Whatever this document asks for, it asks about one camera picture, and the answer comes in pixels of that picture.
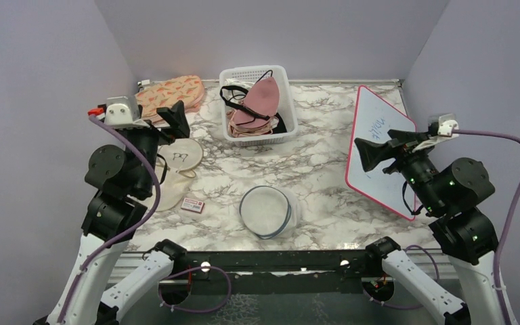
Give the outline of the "pink lace bra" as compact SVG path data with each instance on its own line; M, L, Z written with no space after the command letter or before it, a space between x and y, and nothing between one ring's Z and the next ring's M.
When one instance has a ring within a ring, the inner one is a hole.
M255 137L260 135L270 135L274 133L274 129L278 126L280 119L278 117L270 117L267 121L259 120L257 125L256 120L252 117L252 120L248 123L247 121L237 123L235 120L235 114L239 113L236 110L230 110L227 114L227 132L230 137Z

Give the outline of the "dusty pink padded bra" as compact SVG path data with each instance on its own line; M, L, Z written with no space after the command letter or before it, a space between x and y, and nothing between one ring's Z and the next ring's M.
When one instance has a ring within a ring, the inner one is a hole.
M252 117L259 125L259 120L267 121L277 114L280 102L280 90L273 77L273 70L266 71L249 88L239 85L226 85L220 90L224 104L232 110L239 111L235 114L237 123L248 123Z

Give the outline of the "white mesh laundry bag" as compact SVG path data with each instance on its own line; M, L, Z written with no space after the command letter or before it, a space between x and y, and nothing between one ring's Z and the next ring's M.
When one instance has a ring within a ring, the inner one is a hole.
M269 240L291 233L302 216L302 207L290 190L263 185L243 195L238 214L250 232Z

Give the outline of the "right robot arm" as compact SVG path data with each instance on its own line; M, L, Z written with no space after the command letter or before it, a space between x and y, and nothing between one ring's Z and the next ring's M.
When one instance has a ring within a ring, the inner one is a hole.
M500 272L501 243L493 223L478 207L495 191L487 170L482 162L463 157L439 171L429 158L435 145L459 135L457 129L437 133L391 130L385 143L357 138L354 144L363 170L371 171L389 160L384 173L405 178L405 186L433 218L429 227L456 271L463 298L420 270L389 237L366 247L364 268L374 276L385 272L400 282L438 324L515 324Z

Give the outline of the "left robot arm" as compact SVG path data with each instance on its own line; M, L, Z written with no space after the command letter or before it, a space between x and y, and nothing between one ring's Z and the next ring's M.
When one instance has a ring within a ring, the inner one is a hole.
M186 250L165 240L141 266L118 283L109 283L136 229L155 213L144 201L161 198L165 175L155 171L158 147L190 135L183 102L157 109L164 127L143 119L143 111L134 99L121 96L88 112L89 120L120 145L99 147L89 158L85 181L96 192L81 226L77 258L59 301L40 324L120 324L160 279L185 272Z

